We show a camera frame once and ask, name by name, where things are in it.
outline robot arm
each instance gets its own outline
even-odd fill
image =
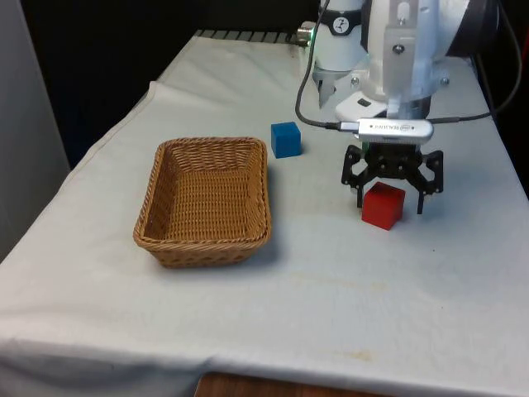
[[[497,0],[368,0],[362,44],[369,57],[353,72],[359,90],[336,115],[344,122],[384,112],[426,118],[431,96],[449,81],[442,59],[479,52],[498,19]]]
[[[364,16],[369,23],[363,25],[362,41],[369,56],[364,67],[353,73],[359,90],[336,108],[341,130],[355,132],[369,143],[365,151],[348,148],[341,179],[356,189],[359,208],[364,186],[377,177],[407,180],[419,192],[419,214],[425,196],[442,193],[443,153],[423,155],[420,150],[433,135],[425,120],[431,96],[449,81],[441,61],[446,55],[477,52],[484,37],[481,32],[497,30],[498,15],[495,0],[366,2]],[[355,175],[352,166],[361,159],[367,167]],[[422,164],[434,172],[433,180],[422,175]]]

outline logo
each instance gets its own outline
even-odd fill
[[[336,33],[345,33],[349,30],[349,20],[344,17],[338,17],[332,24]]]

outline stain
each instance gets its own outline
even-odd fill
[[[334,285],[350,289],[364,289],[371,292],[386,292],[388,285],[384,282],[373,282],[371,284],[361,284],[352,280],[344,280],[335,277],[326,277],[324,275],[309,274],[302,271],[290,273],[290,275],[297,281],[296,285],[302,282],[316,283],[319,285]]]
[[[388,285],[386,283],[371,283],[371,290],[374,292],[386,292]]]
[[[343,356],[345,358],[351,358],[353,360],[360,360],[364,362],[372,362],[373,359],[373,353],[371,353],[369,350],[361,350],[359,352],[336,352],[337,356]]]
[[[321,275],[309,275],[301,271],[294,272],[290,274],[294,279],[301,281],[310,281],[318,284],[327,284],[327,285],[339,285],[340,287],[346,288],[358,288],[358,285],[354,281],[335,279],[332,277],[325,277]]]

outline brown basket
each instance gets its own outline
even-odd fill
[[[262,141],[184,138],[160,145],[134,240],[161,265],[237,263],[271,231]]]

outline white tablecloth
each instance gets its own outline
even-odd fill
[[[287,45],[193,39],[90,150],[0,265],[0,395],[191,395],[208,371],[529,395],[529,206],[490,120],[437,128],[425,152],[445,152],[446,191],[417,216],[396,184],[391,232],[361,222],[340,183],[352,137],[300,125],[302,156],[269,151],[274,236],[253,259],[164,270],[135,245],[156,147],[269,144],[271,123],[295,120],[304,63]],[[471,68],[449,64],[432,115],[485,110]],[[313,84],[305,98],[317,117]]]

